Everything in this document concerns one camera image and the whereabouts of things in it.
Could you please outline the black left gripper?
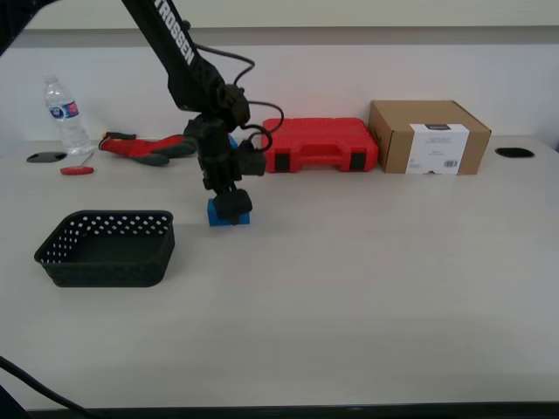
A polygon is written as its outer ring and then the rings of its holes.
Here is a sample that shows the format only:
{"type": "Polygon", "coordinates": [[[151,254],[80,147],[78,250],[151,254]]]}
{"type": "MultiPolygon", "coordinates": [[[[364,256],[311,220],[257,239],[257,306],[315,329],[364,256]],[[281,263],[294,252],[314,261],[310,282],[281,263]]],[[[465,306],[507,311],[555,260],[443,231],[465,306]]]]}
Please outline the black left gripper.
{"type": "Polygon", "coordinates": [[[198,115],[189,121],[184,136],[196,143],[204,187],[227,192],[215,197],[217,221],[222,225],[248,224],[252,201],[244,189],[236,188],[235,181],[241,179],[240,169],[224,122],[217,117],[198,115]]]}

